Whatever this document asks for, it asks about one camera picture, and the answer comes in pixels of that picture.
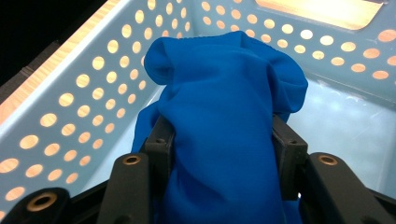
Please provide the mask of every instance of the white plastic basket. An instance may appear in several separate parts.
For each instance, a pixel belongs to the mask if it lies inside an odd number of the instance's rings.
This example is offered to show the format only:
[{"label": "white plastic basket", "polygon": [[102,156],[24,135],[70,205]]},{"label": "white plastic basket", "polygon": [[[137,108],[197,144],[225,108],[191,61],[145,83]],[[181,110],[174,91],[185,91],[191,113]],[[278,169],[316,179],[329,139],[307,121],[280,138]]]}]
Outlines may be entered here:
[{"label": "white plastic basket", "polygon": [[130,151],[140,109],[161,88],[143,68],[157,37],[243,30],[288,53],[309,89],[290,126],[343,158],[363,183],[396,197],[396,2],[357,31],[262,1],[119,1],[0,126],[0,219],[47,187],[76,195]]}]

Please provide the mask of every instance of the blue towel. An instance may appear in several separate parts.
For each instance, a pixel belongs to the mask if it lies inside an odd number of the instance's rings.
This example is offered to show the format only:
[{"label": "blue towel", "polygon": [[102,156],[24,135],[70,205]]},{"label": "blue towel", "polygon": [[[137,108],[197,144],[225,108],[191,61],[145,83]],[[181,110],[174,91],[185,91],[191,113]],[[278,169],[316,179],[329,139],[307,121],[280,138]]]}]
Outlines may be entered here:
[{"label": "blue towel", "polygon": [[176,130],[159,223],[295,222],[280,197],[271,133],[273,113],[286,120],[303,105],[307,81],[298,64],[234,32],[159,38],[145,68],[167,86],[140,112],[133,151],[160,115]]}]

